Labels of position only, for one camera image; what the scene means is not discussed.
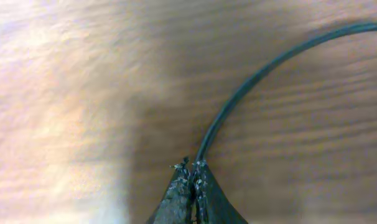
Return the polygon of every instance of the cable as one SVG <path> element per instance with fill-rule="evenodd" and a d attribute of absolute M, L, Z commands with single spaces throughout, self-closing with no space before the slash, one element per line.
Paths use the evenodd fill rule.
<path fill-rule="evenodd" d="M 233 96 L 223 105 L 220 112 L 217 114 L 216 118 L 213 120 L 211 126 L 208 128 L 207 133 L 201 143 L 200 149 L 197 152 L 194 163 L 205 159 L 205 154 L 207 153 L 209 147 L 212 145 L 213 140 L 216 137 L 223 122 L 227 119 L 228 115 L 233 111 L 237 103 L 264 77 L 266 77 L 272 70 L 278 67 L 280 64 L 289 60 L 290 58 L 304 52 L 312 47 L 319 44 L 333 40 L 346 35 L 359 34 L 363 32 L 377 31 L 377 22 L 368 22 L 364 24 L 354 24 L 350 26 L 337 29 L 335 31 L 329 32 L 327 34 L 321 35 L 314 39 L 310 39 L 303 44 L 297 45 L 296 47 L 288 50 L 287 52 L 276 57 L 270 63 L 265 65 L 262 69 L 257 71 L 252 77 L 249 77 L 233 94 Z"/>

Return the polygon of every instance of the brown wood surface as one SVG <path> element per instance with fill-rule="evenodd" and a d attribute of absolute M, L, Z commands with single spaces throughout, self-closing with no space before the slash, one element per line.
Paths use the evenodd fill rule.
<path fill-rule="evenodd" d="M 377 0 L 0 1 L 0 223 L 143 223 L 231 93 Z M 251 223 L 377 223 L 377 32 L 278 68 L 209 164 Z"/>

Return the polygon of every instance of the dark green cable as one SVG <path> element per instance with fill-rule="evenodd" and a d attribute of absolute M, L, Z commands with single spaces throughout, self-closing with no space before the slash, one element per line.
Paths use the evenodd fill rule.
<path fill-rule="evenodd" d="M 224 104 L 221 111 L 218 113 L 216 118 L 213 120 L 211 126 L 208 128 L 207 133 L 201 143 L 200 149 L 197 152 L 197 156 L 195 158 L 195 163 L 198 161 L 202 161 L 205 158 L 205 154 L 207 153 L 209 147 L 212 145 L 213 140 L 216 137 L 217 132 L 219 131 L 221 125 L 227 119 L 228 115 L 233 111 L 234 107 L 237 103 L 257 84 L 259 83 L 264 77 L 266 77 L 272 70 L 274 70 L 277 66 L 285 62 L 286 60 L 292 58 L 293 56 L 308 50 L 312 47 L 315 47 L 319 44 L 327 42 L 329 40 L 333 40 L 339 37 L 343 37 L 346 35 L 352 34 L 359 34 L 362 32 L 371 32 L 377 31 L 377 22 L 369 22 L 364 24 L 355 24 L 350 25 L 347 27 L 343 27 L 341 29 L 337 29 L 335 31 L 329 32 L 327 34 L 321 35 L 314 39 L 310 39 L 303 44 L 300 44 L 287 52 L 281 54 L 280 56 L 276 57 L 262 69 L 257 71 L 252 77 L 249 77 L 233 94 L 233 96 Z"/>

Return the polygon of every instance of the wire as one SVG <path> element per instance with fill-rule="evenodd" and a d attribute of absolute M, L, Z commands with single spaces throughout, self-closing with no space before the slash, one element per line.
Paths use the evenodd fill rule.
<path fill-rule="evenodd" d="M 312 47 L 319 44 L 333 40 L 346 35 L 359 34 L 363 32 L 377 31 L 377 22 L 368 22 L 363 24 L 354 24 L 350 26 L 337 29 L 335 31 L 326 33 L 314 39 L 310 39 L 303 44 L 297 45 L 296 47 L 288 50 L 287 52 L 276 57 L 270 63 L 265 65 L 262 69 L 257 71 L 252 77 L 249 77 L 233 94 L 233 96 L 223 105 L 220 112 L 217 114 L 216 118 L 213 120 L 211 126 L 208 128 L 207 133 L 201 143 L 200 149 L 197 152 L 195 158 L 195 163 L 205 159 L 205 154 L 212 145 L 217 132 L 219 131 L 223 122 L 227 119 L 228 115 L 233 111 L 237 103 L 264 77 L 266 77 L 272 70 L 278 67 L 280 64 L 289 60 L 290 58 L 304 52 Z"/>

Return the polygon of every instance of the wooden surface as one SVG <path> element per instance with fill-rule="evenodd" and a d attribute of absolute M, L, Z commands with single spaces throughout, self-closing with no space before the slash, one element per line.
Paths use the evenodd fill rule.
<path fill-rule="evenodd" d="M 377 1 L 0 1 L 0 223 L 143 223 L 246 77 Z M 377 33 L 278 68 L 210 150 L 251 223 L 377 223 Z"/>

